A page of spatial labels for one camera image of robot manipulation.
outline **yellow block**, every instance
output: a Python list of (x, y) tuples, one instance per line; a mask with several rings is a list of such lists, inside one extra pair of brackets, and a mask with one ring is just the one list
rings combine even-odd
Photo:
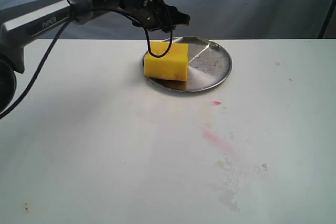
[[(163, 54), (169, 43), (151, 42), (155, 55)], [(173, 43), (170, 51), (162, 58), (147, 54), (144, 58), (144, 75), (150, 78), (186, 81), (188, 78), (188, 44)]]

